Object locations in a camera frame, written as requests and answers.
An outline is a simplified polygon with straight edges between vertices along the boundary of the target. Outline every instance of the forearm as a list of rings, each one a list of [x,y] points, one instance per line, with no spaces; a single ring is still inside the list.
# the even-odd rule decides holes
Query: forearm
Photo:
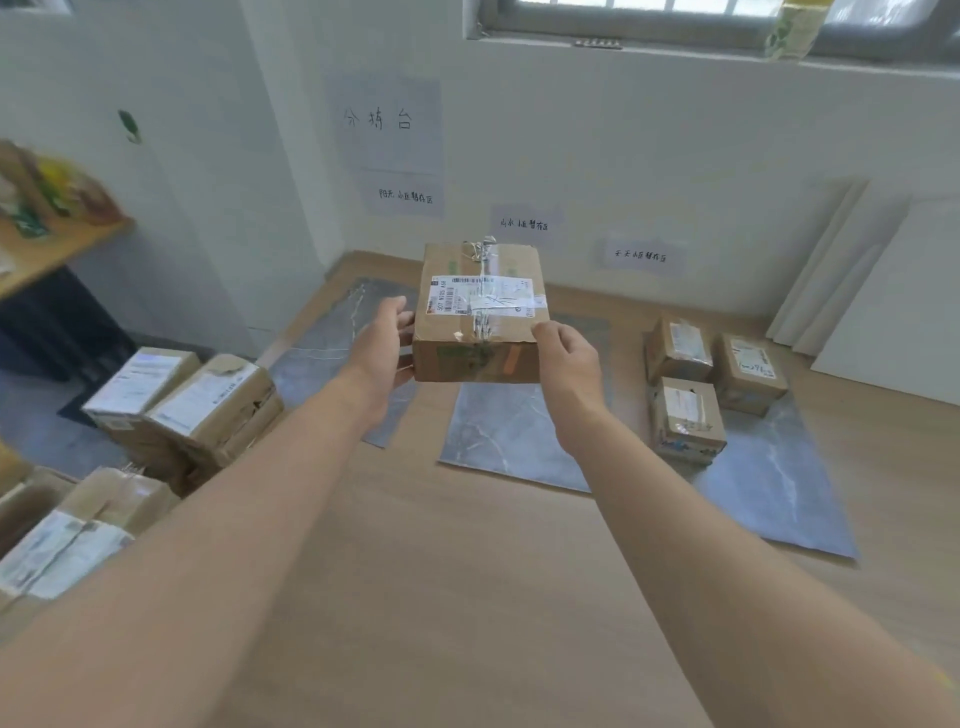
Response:
[[[322,512],[366,410],[357,387],[333,380],[0,650],[10,725],[198,725]]]
[[[956,725],[929,666],[736,525],[606,411],[574,455],[717,726]]]

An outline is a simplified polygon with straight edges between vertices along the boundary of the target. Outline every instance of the white board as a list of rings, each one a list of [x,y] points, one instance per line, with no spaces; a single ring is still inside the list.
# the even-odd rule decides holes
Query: white board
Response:
[[[784,299],[783,304],[780,306],[780,310],[777,311],[777,315],[774,316],[773,323],[767,329],[767,336],[774,341],[778,340],[777,336],[780,334],[783,322],[786,321],[790,311],[793,310],[794,304],[800,297],[800,294],[803,293],[804,289],[806,288],[806,283],[810,280],[810,276],[813,275],[813,271],[816,269],[817,264],[820,262],[821,258],[823,258],[829,247],[833,244],[833,239],[836,237],[837,232],[839,232],[844,226],[844,223],[847,222],[847,218],[850,217],[853,206],[856,205],[857,201],[860,199],[860,196],[863,194],[863,191],[867,188],[867,183],[867,180],[855,180],[851,182],[851,185],[847,190],[847,194],[844,195],[843,200],[840,201],[840,206],[833,213],[833,217],[830,218],[830,223],[827,225],[827,229],[824,230],[824,233],[820,236],[820,240],[817,241],[817,244],[813,248],[813,252],[810,253],[810,257],[807,259],[806,265],[797,276],[797,279],[794,281],[793,285],[790,287],[790,290],[786,295],[786,299]]]
[[[850,271],[844,276],[843,281],[836,287],[836,290],[827,299],[820,312],[814,317],[810,326],[797,339],[793,345],[793,351],[796,353],[805,353],[810,356],[816,356],[824,350],[824,345],[833,333],[833,330],[840,323],[840,319],[847,312],[857,291],[863,285],[863,282],[874,269],[876,261],[883,253],[884,246],[871,246],[859,260],[854,263]]]
[[[794,346],[854,263],[874,245],[886,247],[897,233],[910,196],[892,182],[870,182],[846,223],[818,261],[774,336]]]
[[[960,201],[909,213],[813,370],[960,404]]]

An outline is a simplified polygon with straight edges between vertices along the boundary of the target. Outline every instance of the stack of boxes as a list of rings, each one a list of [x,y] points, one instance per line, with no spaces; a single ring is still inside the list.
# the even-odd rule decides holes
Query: stack of boxes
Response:
[[[724,333],[711,346],[702,329],[675,316],[657,321],[646,365],[654,451],[697,465],[727,445],[721,408],[763,417],[788,390],[763,343]]]
[[[0,640],[180,502],[165,483],[113,468],[94,471],[61,496],[0,560]]]
[[[56,508],[76,482],[31,465],[0,442],[0,557]]]
[[[132,464],[79,483],[0,442],[0,641],[271,431],[283,400],[230,354],[144,348],[84,406]]]
[[[84,412],[144,474],[185,497],[236,460],[283,413],[269,373],[218,354],[141,349]]]

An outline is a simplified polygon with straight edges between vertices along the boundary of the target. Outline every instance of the window frame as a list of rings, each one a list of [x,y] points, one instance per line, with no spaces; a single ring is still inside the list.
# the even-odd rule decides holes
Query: window frame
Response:
[[[487,35],[609,38],[663,49],[741,56],[762,55],[763,40],[773,28],[774,19],[519,0],[480,0],[477,15]],[[960,63],[960,40],[952,30],[958,28],[960,0],[939,0],[926,20],[906,28],[827,25],[817,36],[810,57],[875,64],[953,65]]]

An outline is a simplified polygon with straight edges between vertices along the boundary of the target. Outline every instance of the cardboard box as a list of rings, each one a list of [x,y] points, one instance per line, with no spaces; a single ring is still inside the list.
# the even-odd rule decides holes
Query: cardboard box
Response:
[[[713,357],[712,381],[725,409],[763,417],[790,389],[766,342],[724,333],[714,341]]]
[[[233,354],[217,354],[148,414],[176,438],[194,465],[216,472],[240,455],[283,412],[270,373]]]
[[[0,609],[0,639],[15,634],[46,604],[180,502],[165,483],[113,468],[95,471],[76,486],[77,491],[76,497],[65,498],[54,512],[58,516],[44,520],[0,562],[0,573],[15,573],[20,580],[15,589],[11,589],[9,579],[3,587],[6,603]],[[87,516],[94,511],[94,516],[85,520],[76,515]],[[74,521],[61,517],[66,515],[81,525],[77,527]]]
[[[0,496],[0,558],[50,515],[76,483],[49,468],[34,468]]]
[[[429,244],[414,324],[418,381],[540,381],[531,331],[549,321],[540,256],[528,245]]]
[[[662,376],[707,381],[713,369],[710,344],[703,331],[677,316],[660,316],[646,345],[647,381]]]
[[[87,521],[94,519],[119,489],[115,481],[94,477],[78,483],[60,505],[0,560],[0,612],[22,595]]]
[[[650,401],[653,450],[658,455],[709,465],[727,446],[713,385],[665,376]]]
[[[189,469],[189,460],[146,415],[198,369],[200,359],[193,352],[144,347],[90,398],[83,411],[149,475],[177,478]]]
[[[0,440],[0,496],[15,488],[33,468],[15,449]]]

